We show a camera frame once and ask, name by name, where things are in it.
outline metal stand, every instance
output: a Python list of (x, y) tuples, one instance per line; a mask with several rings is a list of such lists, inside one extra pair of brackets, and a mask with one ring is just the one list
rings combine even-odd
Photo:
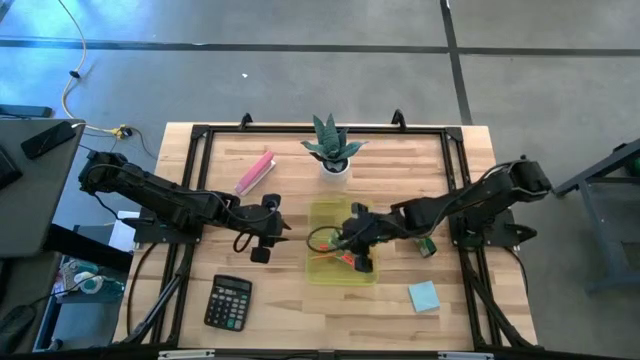
[[(586, 291), (590, 294), (618, 286), (640, 284), (640, 271), (633, 269), (629, 265), (623, 244), (624, 239), (627, 238), (625, 234), (633, 233), (638, 228), (634, 217), (636, 211), (629, 206), (631, 205), (630, 202), (634, 200), (637, 204), (640, 197), (640, 188), (637, 186), (640, 183), (640, 179), (634, 177), (605, 177), (623, 167), (629, 160), (636, 159), (639, 156), (640, 139), (620, 146), (605, 159), (553, 190), (556, 197), (559, 198), (572, 190), (580, 191), (597, 243), (604, 255), (607, 275), (604, 279), (586, 287)], [(610, 197), (615, 197), (614, 200), (620, 203), (618, 207), (625, 206), (626, 211), (623, 211), (623, 213), (617, 211), (614, 215), (612, 212), (615, 212), (616, 207), (597, 206), (596, 197), (598, 194), (610, 194)]]

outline gray floor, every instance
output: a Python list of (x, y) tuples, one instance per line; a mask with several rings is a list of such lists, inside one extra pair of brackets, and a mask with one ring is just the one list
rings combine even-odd
[[(443, 46), (436, 0), (67, 0), (94, 40)], [(639, 48), (634, 0), (451, 0), (460, 46)], [(56, 1), (15, 0), (0, 37), (72, 38)], [(59, 97), (78, 50), (0, 47), (0, 100), (46, 105), (63, 117)], [(640, 134), (638, 57), (462, 56), (474, 124), (488, 125), (499, 161), (527, 154), (554, 184)], [(132, 124), (154, 151), (168, 121), (407, 121), (459, 125), (448, 55), (189, 51), (89, 51), (85, 75), (70, 95), (74, 113), (98, 126)], [(109, 149), (110, 139), (83, 143)], [(117, 151), (149, 170), (137, 139)], [(61, 200), (62, 225), (111, 222), (77, 191), (81, 151)], [(118, 209), (135, 205), (106, 197)], [(549, 349), (638, 357), (640, 291), (587, 296), (601, 258), (581, 200), (549, 197), (516, 206), (519, 222), (539, 231), (523, 246), (539, 341)]]

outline plant leaf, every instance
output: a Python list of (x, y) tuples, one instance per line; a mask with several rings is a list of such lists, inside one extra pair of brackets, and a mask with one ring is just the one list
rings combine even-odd
[(313, 156), (316, 160), (318, 160), (320, 162), (325, 161), (325, 159), (322, 157), (322, 155), (320, 155), (318, 153), (310, 152), (309, 154), (311, 154), (311, 156)]
[(316, 136), (318, 137), (318, 143), (322, 144), (322, 134), (324, 133), (324, 124), (322, 120), (313, 115), (313, 128), (316, 130)]
[(336, 123), (333, 121), (333, 115), (329, 114), (327, 125), (322, 133), (322, 141), (320, 144), (324, 146), (325, 154), (333, 159), (340, 154), (340, 138), (336, 130)]
[(312, 143), (310, 143), (310, 142), (308, 142), (306, 140), (305, 141), (301, 141), (300, 144), (302, 144), (308, 150), (313, 151), (315, 153), (318, 153), (323, 158), (326, 158), (325, 153), (324, 153), (324, 148), (323, 148), (322, 145), (312, 144)]
[(349, 131), (349, 128), (343, 128), (342, 131), (340, 131), (340, 134), (338, 134), (338, 138), (340, 139), (340, 148), (347, 145), (347, 131)]
[(334, 160), (344, 160), (347, 158), (352, 157), (353, 155), (355, 155), (358, 150), (360, 149), (360, 147), (364, 144), (366, 144), (367, 142), (359, 142), (359, 141), (354, 141), (351, 144), (345, 146), (344, 148), (342, 148), (340, 151), (340, 155), (338, 155), (337, 158), (335, 158)]

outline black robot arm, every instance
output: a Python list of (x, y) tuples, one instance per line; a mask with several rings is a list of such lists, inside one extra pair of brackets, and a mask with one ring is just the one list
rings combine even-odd
[(355, 255), (355, 269), (371, 272), (371, 246), (397, 238), (429, 236), (442, 220), (459, 212), (465, 215), (465, 231), (478, 232), (512, 204), (540, 200), (550, 190), (551, 183), (538, 163), (523, 159), (492, 167), (466, 188), (392, 205), (387, 214), (369, 212), (364, 205), (354, 203), (352, 217), (342, 224), (332, 250), (349, 250)]
[[(280, 237), (283, 229), (289, 229), (278, 211), (280, 195), (265, 195), (260, 205), (240, 206), (235, 195), (190, 190), (142, 170), (122, 154), (91, 151), (87, 158), (79, 176), (80, 190), (90, 195), (117, 192), (154, 213), (153, 218), (126, 219), (134, 227), (159, 223), (170, 230), (195, 234), (203, 224), (213, 225), (256, 236), (260, 248), (286, 240)], [(268, 261), (268, 251), (258, 255), (262, 256), (252, 253), (252, 260)]]

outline black cable clip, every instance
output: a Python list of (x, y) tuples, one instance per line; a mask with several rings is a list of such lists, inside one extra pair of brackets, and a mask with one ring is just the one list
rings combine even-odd
[(393, 113), (393, 118), (391, 118), (391, 124), (392, 125), (400, 125), (400, 131), (406, 131), (407, 130), (407, 123), (404, 121), (404, 115), (402, 114), (402, 111), (400, 111), (400, 109), (396, 109), (396, 111)]
[(244, 129), (247, 128), (247, 124), (253, 122), (253, 119), (251, 118), (251, 114), (246, 113), (244, 114), (244, 116), (242, 117), (242, 120), (240, 121), (240, 131), (244, 131)]

